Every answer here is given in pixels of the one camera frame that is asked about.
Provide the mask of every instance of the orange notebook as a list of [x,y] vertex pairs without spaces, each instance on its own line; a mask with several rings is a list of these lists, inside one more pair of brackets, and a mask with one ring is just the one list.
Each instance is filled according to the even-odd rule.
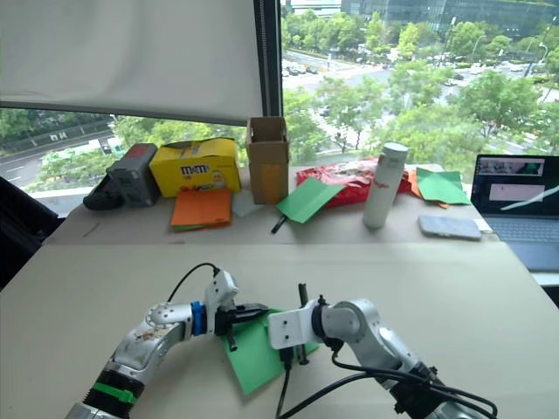
[[228,189],[183,190],[176,196],[171,218],[174,231],[220,227],[231,222],[231,191]]

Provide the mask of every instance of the yellow box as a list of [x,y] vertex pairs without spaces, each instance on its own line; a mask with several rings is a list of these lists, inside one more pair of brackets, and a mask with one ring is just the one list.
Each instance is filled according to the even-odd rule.
[[149,168],[164,197],[176,196],[182,189],[241,189],[232,138],[167,144],[157,150]]

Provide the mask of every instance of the orange paper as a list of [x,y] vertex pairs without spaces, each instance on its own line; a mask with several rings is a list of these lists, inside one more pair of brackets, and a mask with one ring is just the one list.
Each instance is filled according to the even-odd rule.
[[[424,199],[418,187],[418,172],[415,169],[410,170],[408,173],[408,181],[411,183],[411,193],[421,199]],[[433,202],[445,210],[450,206],[448,203],[440,203],[439,201]]]
[[176,196],[171,226],[175,230],[218,227],[231,222],[228,189],[182,190]]

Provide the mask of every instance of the laptop keyboard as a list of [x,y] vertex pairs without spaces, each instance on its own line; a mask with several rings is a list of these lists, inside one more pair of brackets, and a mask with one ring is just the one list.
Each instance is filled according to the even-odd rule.
[[503,241],[559,243],[559,221],[486,218]]

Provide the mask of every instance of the green band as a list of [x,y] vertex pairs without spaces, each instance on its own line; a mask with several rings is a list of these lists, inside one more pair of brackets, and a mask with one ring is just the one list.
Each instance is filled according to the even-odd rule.
[[95,382],[92,388],[107,395],[111,395],[112,397],[116,397],[123,403],[135,404],[138,401],[138,399],[134,397],[131,391],[119,390],[118,388],[108,386],[107,384],[103,384],[102,382]]

